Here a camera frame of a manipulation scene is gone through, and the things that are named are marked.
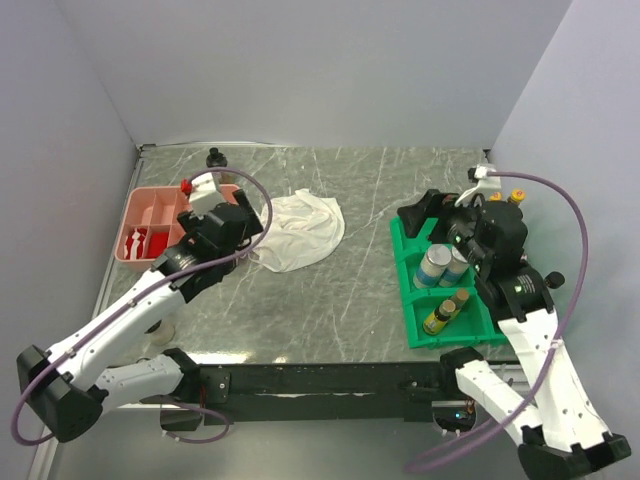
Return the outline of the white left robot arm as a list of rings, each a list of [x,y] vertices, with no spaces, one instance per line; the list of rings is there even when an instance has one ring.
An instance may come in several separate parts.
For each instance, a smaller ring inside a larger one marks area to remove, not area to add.
[[[183,211],[185,234],[108,309],[66,339],[27,347],[16,359],[21,397],[61,443],[77,439],[104,414],[154,396],[193,399],[199,367],[180,349],[125,367],[111,361],[138,337],[230,274],[263,239],[265,226],[245,192],[203,212]]]

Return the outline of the silver lid blue label jar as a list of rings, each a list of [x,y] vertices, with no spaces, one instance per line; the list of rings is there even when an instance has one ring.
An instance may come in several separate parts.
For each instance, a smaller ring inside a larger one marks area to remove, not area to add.
[[[464,256],[454,247],[451,247],[451,261],[443,272],[438,282],[440,287],[452,287],[459,282],[466,273],[469,264]]]

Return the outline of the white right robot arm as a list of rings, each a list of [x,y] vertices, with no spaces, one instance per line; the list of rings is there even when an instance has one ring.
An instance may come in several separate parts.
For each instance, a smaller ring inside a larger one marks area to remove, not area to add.
[[[462,255],[480,300],[511,344],[530,387],[522,397],[472,347],[442,355],[440,391],[450,398],[471,398],[496,423],[477,442],[506,431],[530,479],[577,479],[630,457],[628,440],[596,412],[563,342],[566,323],[558,318],[550,294],[563,284],[563,276],[541,276],[525,258],[528,229],[520,208],[502,200],[464,203],[458,194],[430,189],[397,215],[407,237],[417,238],[432,221],[428,240]]]

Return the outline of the dark sauce bottle black cap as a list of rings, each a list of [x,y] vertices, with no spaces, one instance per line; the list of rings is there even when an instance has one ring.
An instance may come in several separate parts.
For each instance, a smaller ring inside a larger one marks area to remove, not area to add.
[[[544,277],[545,285],[552,290],[562,287],[565,281],[565,276],[558,271],[552,271]]]

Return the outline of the red sauce bottle yellow cap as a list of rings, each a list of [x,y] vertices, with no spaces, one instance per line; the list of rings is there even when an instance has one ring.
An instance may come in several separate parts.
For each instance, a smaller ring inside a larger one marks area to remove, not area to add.
[[[516,206],[519,206],[526,199],[526,193],[521,189],[514,189],[509,197],[507,198],[507,202]]]

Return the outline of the black cap spice jar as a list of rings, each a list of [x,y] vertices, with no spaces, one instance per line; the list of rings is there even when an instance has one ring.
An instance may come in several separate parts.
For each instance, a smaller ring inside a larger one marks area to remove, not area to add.
[[[212,147],[209,149],[206,158],[206,166],[208,168],[227,168],[228,160],[218,148]],[[226,171],[213,172],[212,175],[220,184],[232,184],[234,182],[234,176]]]

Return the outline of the small yellow dropper bottle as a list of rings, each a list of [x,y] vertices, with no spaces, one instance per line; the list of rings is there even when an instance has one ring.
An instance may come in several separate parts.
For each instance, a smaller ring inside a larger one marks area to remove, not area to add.
[[[428,335],[439,334],[455,317],[457,311],[458,309],[454,301],[443,301],[423,322],[424,332]]]

